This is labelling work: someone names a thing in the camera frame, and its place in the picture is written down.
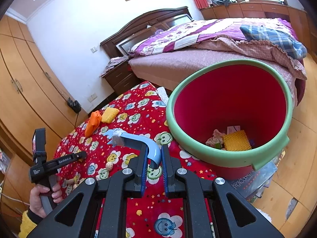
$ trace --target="green bucket rim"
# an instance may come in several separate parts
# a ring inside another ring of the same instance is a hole
[[[277,135],[265,143],[264,145],[246,151],[224,151],[219,149],[214,149],[211,147],[202,144],[189,135],[187,135],[177,124],[174,117],[174,105],[175,101],[179,95],[179,93],[194,79],[200,77],[201,75],[215,70],[221,67],[235,65],[235,64],[246,64],[261,68],[268,73],[270,73],[280,84],[282,90],[284,92],[286,98],[286,117],[284,124]],[[183,80],[172,92],[167,106],[166,106],[166,119],[169,126],[169,129],[174,136],[175,140],[189,152],[191,151],[199,151],[194,156],[199,159],[211,163],[213,165],[222,166],[222,167],[246,167],[252,166],[255,171],[263,167],[267,164],[272,158],[274,158],[289,142],[289,138],[287,137],[287,131],[291,124],[292,120],[292,112],[293,112],[293,102],[290,90],[287,86],[286,81],[280,76],[280,74],[273,69],[271,66],[256,61],[252,59],[234,59],[227,60],[224,62],[216,63],[210,65],[204,69],[201,69],[194,74],[187,77]]]

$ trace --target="wooden floor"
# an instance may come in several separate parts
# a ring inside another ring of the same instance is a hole
[[[253,206],[269,214],[273,225],[286,238],[299,234],[317,203],[317,64],[308,55],[304,59],[307,72],[303,100],[294,109],[288,131],[290,143],[273,176],[273,181],[261,199]],[[286,210],[292,198],[298,203],[286,220]]]

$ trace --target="yellow sleeve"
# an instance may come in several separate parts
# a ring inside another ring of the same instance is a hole
[[[27,211],[23,213],[22,224],[20,226],[19,238],[26,238],[28,234],[36,227],[36,224],[33,223],[28,215]]]

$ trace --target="blue plastic hook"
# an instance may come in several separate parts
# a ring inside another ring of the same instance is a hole
[[[108,144],[112,144],[113,147],[118,145],[113,138],[114,135],[113,129],[107,130],[105,135],[108,136],[108,139],[111,139]],[[120,144],[120,146],[125,146],[132,149],[141,150],[141,147],[143,144],[148,146],[149,154],[147,158],[151,159],[150,168],[152,169],[158,169],[161,160],[162,160],[162,154],[159,146],[156,144],[154,140],[151,140],[150,138],[147,138],[145,136],[139,136],[127,132],[122,132],[120,134],[120,137],[123,140],[123,144]]]

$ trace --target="wooden headboard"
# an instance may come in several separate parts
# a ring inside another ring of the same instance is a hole
[[[128,55],[138,42],[152,36],[158,29],[169,28],[192,21],[188,7],[159,9],[142,14],[131,20],[116,34],[100,43],[110,58]]]

